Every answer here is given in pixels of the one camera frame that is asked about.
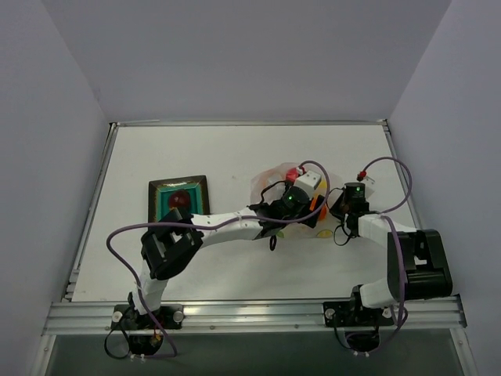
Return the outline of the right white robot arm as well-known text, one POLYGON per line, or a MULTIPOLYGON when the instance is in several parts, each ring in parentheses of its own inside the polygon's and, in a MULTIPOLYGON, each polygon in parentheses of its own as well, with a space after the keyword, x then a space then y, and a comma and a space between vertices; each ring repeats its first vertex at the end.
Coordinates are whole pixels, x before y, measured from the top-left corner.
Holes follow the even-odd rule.
POLYGON ((355 298, 347 307, 356 323, 367 322, 376 309, 452 294, 452 276, 438 231, 404 226, 386 214, 371 211, 366 185, 361 182, 344 185, 330 214, 340 221, 348 240, 370 240, 386 251, 385 276, 353 289, 355 298))

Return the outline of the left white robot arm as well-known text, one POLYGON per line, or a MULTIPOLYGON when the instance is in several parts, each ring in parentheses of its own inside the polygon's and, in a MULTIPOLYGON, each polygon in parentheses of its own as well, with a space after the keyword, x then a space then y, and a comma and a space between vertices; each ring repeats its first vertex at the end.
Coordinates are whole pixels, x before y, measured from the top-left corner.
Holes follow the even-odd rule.
POLYGON ((321 194, 307 194, 297 186, 268 204, 251 204, 220 215, 192 215, 173 209, 142 235, 142 270, 139 286, 131 293, 130 320, 140 328, 152 327, 158 318, 168 281, 179 275, 195 254, 211 245, 235 240, 268 238, 273 243, 291 224, 316 226, 326 204, 321 194))

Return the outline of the clear printed plastic bag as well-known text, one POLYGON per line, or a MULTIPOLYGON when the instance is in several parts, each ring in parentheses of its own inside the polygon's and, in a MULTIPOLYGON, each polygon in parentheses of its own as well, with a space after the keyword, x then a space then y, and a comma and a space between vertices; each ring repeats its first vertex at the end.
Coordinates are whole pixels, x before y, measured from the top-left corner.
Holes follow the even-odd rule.
MULTIPOLYGON (((257 204, 261 201, 261 192, 268 186, 276 184, 267 192, 263 193, 264 201, 271 204, 275 199, 279 199, 286 190, 285 174, 288 169, 297 167, 298 162, 285 162, 260 172, 250 181, 250 202, 257 204)), ((342 178, 331 171, 327 171, 330 180, 329 197, 327 201, 328 209, 335 203, 341 195, 341 188, 344 185, 342 178)), ((299 240, 299 239, 330 239, 333 238, 334 230, 339 225, 339 221, 331 214, 326 214, 325 219, 318 221, 316 227, 310 228, 303 224, 290 224, 281 229, 277 234, 278 240, 299 240)))

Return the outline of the bright red fake apple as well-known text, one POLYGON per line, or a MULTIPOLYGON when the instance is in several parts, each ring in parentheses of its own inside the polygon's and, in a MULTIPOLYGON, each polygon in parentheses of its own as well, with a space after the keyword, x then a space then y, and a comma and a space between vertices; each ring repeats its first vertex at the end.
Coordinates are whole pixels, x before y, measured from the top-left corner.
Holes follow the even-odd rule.
POLYGON ((285 181, 289 184, 294 184, 298 177, 302 176, 304 169, 300 167, 293 167, 287 170, 285 174, 285 181))

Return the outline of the orange fake tangerine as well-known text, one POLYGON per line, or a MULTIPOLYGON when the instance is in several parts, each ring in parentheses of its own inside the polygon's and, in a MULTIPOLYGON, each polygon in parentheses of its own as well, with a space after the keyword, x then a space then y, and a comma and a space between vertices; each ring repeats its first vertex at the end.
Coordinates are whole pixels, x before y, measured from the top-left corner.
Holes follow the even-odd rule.
POLYGON ((311 201, 309 210, 311 213, 315 213, 312 217, 311 220, 316 220, 322 222, 327 214, 328 207, 324 203, 325 197, 322 194, 316 194, 314 198, 311 201))

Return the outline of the dark red fake fruit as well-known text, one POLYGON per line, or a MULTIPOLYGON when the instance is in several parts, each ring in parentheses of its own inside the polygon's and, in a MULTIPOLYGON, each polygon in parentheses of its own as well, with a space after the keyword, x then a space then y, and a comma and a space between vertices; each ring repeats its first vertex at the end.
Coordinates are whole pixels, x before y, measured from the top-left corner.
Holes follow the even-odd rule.
POLYGON ((176 190, 168 198, 169 208, 191 209, 191 196, 188 190, 176 190))

